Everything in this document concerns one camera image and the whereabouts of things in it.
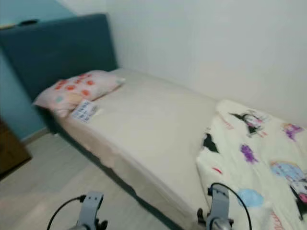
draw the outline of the polka dot pillowcase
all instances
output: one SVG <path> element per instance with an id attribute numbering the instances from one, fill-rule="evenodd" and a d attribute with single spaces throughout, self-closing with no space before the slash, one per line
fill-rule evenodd
<path id="1" fill-rule="evenodd" d="M 125 82 L 115 74 L 93 70 L 80 76 L 59 80 L 45 89 L 34 104 L 66 117 L 83 99 L 93 101 L 114 91 Z"/>

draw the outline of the white mattress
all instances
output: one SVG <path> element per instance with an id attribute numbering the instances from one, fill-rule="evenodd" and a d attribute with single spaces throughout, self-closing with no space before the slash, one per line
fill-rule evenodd
<path id="1" fill-rule="evenodd" d="M 80 144 L 137 195 L 184 229 L 208 210 L 195 158 L 216 101 L 159 78 L 114 71 L 126 84 L 98 100 L 89 123 L 59 119 Z"/>

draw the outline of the blanket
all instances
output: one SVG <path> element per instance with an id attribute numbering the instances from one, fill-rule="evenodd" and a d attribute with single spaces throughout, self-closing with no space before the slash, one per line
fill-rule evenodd
<path id="1" fill-rule="evenodd" d="M 196 164 L 204 191 L 214 182 L 234 189 L 248 207 L 254 230 L 307 229 L 304 128 L 223 100 L 203 145 Z M 242 204 L 230 192 L 229 199 L 235 229 L 248 229 Z"/>

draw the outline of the teal wall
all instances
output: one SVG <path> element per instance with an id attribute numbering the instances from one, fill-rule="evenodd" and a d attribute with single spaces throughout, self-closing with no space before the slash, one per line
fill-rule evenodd
<path id="1" fill-rule="evenodd" d="M 0 0 L 0 24 L 33 18 L 48 21 L 71 16 L 72 12 L 55 0 Z M 1 50 L 0 115 L 20 139 L 45 126 Z"/>

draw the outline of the teal headboard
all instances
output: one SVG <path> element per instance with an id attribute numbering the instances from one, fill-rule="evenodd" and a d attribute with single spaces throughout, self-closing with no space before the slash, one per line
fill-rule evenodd
<path id="1" fill-rule="evenodd" d="M 0 46 L 31 101 L 58 79 L 117 68 L 104 14 L 2 30 Z"/>

